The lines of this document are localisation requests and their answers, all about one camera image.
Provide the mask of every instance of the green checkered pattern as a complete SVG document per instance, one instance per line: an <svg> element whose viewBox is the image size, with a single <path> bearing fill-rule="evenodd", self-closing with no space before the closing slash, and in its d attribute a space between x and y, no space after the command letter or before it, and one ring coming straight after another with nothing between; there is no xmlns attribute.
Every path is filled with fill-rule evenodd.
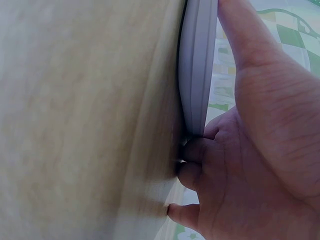
<svg viewBox="0 0 320 240"><path fill-rule="evenodd" d="M301 17L289 11L269 9L258 13L282 49L320 77L320 34Z"/></svg>

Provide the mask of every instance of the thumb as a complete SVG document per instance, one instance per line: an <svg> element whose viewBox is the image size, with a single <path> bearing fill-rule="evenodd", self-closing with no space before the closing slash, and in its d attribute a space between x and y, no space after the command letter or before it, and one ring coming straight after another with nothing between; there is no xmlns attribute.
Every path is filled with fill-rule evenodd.
<svg viewBox="0 0 320 240"><path fill-rule="evenodd" d="M174 222L198 232L199 211L199 204L190 204L185 206L170 204L168 208L168 216Z"/></svg>
<svg viewBox="0 0 320 240"><path fill-rule="evenodd" d="M249 1L219 0L219 18L235 56L236 106L248 135L292 193L319 195L319 79L277 48Z"/></svg>

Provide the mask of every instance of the finger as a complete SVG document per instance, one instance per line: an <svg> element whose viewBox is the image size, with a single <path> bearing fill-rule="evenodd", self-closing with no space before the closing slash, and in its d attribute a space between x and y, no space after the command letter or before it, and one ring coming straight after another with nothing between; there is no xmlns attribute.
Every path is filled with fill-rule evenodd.
<svg viewBox="0 0 320 240"><path fill-rule="evenodd" d="M186 143L181 151L181 158L186 162L201 164L209 154L212 140L207 138L193 138Z"/></svg>
<svg viewBox="0 0 320 240"><path fill-rule="evenodd" d="M180 163L178 178L183 186L193 191L197 190L198 180L200 178L202 167L194 162Z"/></svg>
<svg viewBox="0 0 320 240"><path fill-rule="evenodd" d="M221 143L207 138L194 138L182 149L182 159L188 163L207 167L223 168L224 147Z"/></svg>
<svg viewBox="0 0 320 240"><path fill-rule="evenodd" d="M234 119L235 114L237 114L237 108L233 107L229 111L211 120L204 129L203 137L206 139L214 140L216 138L217 133L222 127L222 124L220 123L232 121Z"/></svg>
<svg viewBox="0 0 320 240"><path fill-rule="evenodd" d="M238 70L275 59L278 45L247 0L219 0L218 16L230 42Z"/></svg>
<svg viewBox="0 0 320 240"><path fill-rule="evenodd" d="M190 204L186 206L170 204L168 209L168 216L174 222L197 231L199 211L200 207L198 204Z"/></svg>

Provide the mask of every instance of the beige surface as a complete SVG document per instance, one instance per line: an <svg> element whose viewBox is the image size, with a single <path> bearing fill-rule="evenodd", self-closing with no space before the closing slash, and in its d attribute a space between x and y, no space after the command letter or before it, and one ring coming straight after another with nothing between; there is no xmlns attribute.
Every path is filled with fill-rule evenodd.
<svg viewBox="0 0 320 240"><path fill-rule="evenodd" d="M170 238L182 5L0 0L1 240Z"/></svg>

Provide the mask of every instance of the skin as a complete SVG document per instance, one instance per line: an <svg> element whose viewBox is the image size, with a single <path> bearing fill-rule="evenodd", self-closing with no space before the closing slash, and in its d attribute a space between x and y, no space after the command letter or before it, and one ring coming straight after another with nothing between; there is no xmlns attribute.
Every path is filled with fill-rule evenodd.
<svg viewBox="0 0 320 240"><path fill-rule="evenodd" d="M168 215L207 240L320 239L320 79L278 49L247 0L219 0L218 14L236 107L183 148L178 178L200 204Z"/></svg>

